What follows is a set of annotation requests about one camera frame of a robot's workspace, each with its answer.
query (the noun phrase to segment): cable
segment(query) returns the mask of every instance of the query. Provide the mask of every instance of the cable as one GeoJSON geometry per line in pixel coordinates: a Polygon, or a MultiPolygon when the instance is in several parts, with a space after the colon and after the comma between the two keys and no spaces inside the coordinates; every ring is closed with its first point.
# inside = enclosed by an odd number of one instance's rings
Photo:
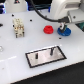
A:
{"type": "Polygon", "coordinates": [[[46,18],[45,16],[43,16],[43,15],[36,9],[36,7],[35,7],[33,1],[30,0],[30,2],[31,2],[31,4],[32,4],[34,10],[36,11],[36,13],[37,13],[40,17],[42,17],[43,19],[48,20],[48,21],[50,21],[50,22],[59,22],[59,23],[60,23],[60,22],[65,22],[65,23],[69,23],[69,22],[70,22],[68,16],[66,16],[66,17],[64,17],[64,18],[62,18],[62,19],[58,19],[58,20],[53,20],[53,19],[46,18]]]}
{"type": "Polygon", "coordinates": [[[42,17],[43,19],[48,20],[48,21],[51,21],[51,22],[60,22],[59,20],[53,20],[53,19],[46,18],[45,16],[43,16],[43,15],[36,9],[36,7],[35,7],[33,1],[30,0],[30,2],[31,2],[31,4],[32,4],[34,10],[36,11],[36,13],[37,13],[40,17],[42,17]]]}

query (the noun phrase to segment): metal plate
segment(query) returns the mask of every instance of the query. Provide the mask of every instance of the metal plate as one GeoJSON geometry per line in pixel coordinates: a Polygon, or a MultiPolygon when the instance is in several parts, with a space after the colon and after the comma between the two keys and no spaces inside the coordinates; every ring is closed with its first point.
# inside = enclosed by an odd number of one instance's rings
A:
{"type": "Polygon", "coordinates": [[[58,46],[27,53],[26,57],[30,68],[66,59],[58,46]]]}

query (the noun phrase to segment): blue object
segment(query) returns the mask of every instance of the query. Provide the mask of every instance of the blue object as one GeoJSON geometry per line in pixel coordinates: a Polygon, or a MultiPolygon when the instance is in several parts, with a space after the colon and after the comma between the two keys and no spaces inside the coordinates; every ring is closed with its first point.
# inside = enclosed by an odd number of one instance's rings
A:
{"type": "Polygon", "coordinates": [[[64,31],[64,33],[61,33],[60,32],[60,28],[58,28],[57,32],[61,36],[69,36],[71,34],[71,30],[69,28],[66,28],[66,30],[64,31]]]}
{"type": "Polygon", "coordinates": [[[50,12],[51,7],[48,8],[48,12],[50,12]]]}

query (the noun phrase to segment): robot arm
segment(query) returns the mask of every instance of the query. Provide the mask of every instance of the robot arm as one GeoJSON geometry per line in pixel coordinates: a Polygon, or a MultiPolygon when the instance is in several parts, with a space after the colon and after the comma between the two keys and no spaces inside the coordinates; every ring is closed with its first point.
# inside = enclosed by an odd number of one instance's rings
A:
{"type": "Polygon", "coordinates": [[[68,11],[79,8],[81,0],[53,0],[51,4],[51,16],[53,19],[60,19],[68,16],[68,11]]]}
{"type": "Polygon", "coordinates": [[[6,0],[6,13],[25,12],[27,11],[27,3],[25,0],[6,0]]]}

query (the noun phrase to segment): screw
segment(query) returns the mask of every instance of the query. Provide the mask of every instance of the screw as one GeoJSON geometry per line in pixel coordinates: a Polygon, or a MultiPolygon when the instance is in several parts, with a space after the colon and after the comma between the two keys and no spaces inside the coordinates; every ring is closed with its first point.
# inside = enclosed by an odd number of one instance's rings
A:
{"type": "Polygon", "coordinates": [[[75,18],[76,18],[76,16],[73,16],[73,18],[75,19],[75,18]]]}
{"type": "Polygon", "coordinates": [[[30,22],[32,22],[32,19],[30,19],[30,22]]]}
{"type": "Polygon", "coordinates": [[[14,15],[12,14],[12,17],[14,17],[14,15]]]}
{"type": "Polygon", "coordinates": [[[0,23],[0,27],[2,27],[2,26],[3,26],[3,24],[0,23]]]}

